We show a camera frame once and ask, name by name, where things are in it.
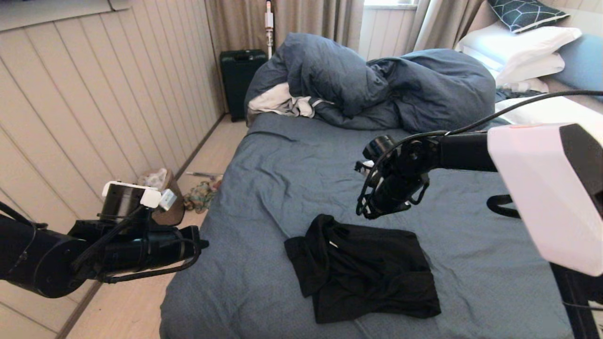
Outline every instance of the windowsill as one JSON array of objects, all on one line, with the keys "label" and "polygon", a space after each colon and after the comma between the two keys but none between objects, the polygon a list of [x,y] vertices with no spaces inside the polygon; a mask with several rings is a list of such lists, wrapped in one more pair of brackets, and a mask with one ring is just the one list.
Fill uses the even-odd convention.
[{"label": "windowsill", "polygon": [[397,4],[397,5],[364,5],[365,10],[402,10],[416,11],[417,5]]}]

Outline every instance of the baseboard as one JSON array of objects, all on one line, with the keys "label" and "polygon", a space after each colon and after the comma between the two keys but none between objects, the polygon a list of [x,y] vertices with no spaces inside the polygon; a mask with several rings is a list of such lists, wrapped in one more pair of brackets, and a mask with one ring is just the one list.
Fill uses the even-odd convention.
[{"label": "baseboard", "polygon": [[[178,180],[180,178],[180,176],[182,176],[182,174],[184,174],[188,165],[191,164],[192,160],[195,158],[197,153],[199,153],[199,150],[201,149],[201,147],[209,139],[209,136],[212,135],[213,131],[216,129],[218,124],[220,124],[220,122],[222,121],[222,119],[224,119],[225,116],[226,116],[226,113],[222,113],[220,118],[218,118],[218,120],[213,124],[212,128],[209,129],[209,132],[207,132],[207,135],[205,135],[203,140],[201,140],[199,145],[197,145],[197,147],[192,152],[192,154],[188,157],[188,159],[186,159],[186,161],[184,162],[182,167],[180,167],[180,169],[178,170],[178,173],[176,173],[176,175],[174,176],[174,180]],[[98,282],[98,281],[94,282],[94,284],[92,285],[92,287],[90,287],[90,290],[88,291],[88,293],[86,293],[86,295],[84,296],[82,301],[75,307],[75,310],[73,311],[73,313],[71,314],[69,319],[67,319],[67,322],[65,323],[65,325],[63,325],[63,328],[61,328],[61,331],[59,331],[59,333],[57,334],[57,337],[56,337],[57,339],[67,338],[67,336],[69,335],[69,332],[75,326],[77,321],[80,319],[81,315],[84,313],[84,311],[88,307],[88,304],[92,301],[92,298],[94,298],[94,295],[96,294],[96,292],[98,292],[98,290],[101,288],[102,284],[103,283]]]}]

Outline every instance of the blue pillow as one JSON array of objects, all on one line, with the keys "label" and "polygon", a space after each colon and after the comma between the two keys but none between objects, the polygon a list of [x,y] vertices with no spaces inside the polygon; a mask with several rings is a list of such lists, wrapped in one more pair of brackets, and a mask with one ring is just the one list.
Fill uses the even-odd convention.
[{"label": "blue pillow", "polygon": [[558,51],[565,69],[552,78],[575,89],[603,90],[603,37],[584,34]]}]

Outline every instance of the crumpled duvet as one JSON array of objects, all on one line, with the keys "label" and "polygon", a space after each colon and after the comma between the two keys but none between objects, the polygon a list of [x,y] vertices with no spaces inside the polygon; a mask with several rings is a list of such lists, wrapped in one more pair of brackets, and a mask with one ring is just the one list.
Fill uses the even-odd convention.
[{"label": "crumpled duvet", "polygon": [[490,73],[451,49],[366,62],[333,40],[289,33],[251,81],[246,111],[250,101],[282,83],[292,97],[310,97],[315,118],[349,129],[451,130],[494,112]]}]

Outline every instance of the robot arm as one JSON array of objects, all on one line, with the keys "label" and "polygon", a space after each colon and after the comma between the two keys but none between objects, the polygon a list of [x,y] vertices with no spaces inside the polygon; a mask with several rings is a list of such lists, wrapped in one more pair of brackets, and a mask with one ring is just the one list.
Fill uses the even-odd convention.
[{"label": "robot arm", "polygon": [[419,204],[435,168],[498,171],[542,257],[603,273],[603,148],[578,124],[508,125],[410,137],[400,145],[381,136],[363,155],[374,166],[356,169],[368,172],[372,191],[363,189],[358,215],[374,219]]},{"label": "robot arm", "polygon": [[[65,296],[86,279],[114,283],[184,270],[209,243],[197,226],[158,225],[151,213],[167,209],[173,195],[154,188],[109,182],[99,220],[78,220],[67,235],[32,223],[0,203],[0,279],[44,297]],[[185,259],[174,268],[164,267]],[[136,272],[125,276],[115,276]]]}]

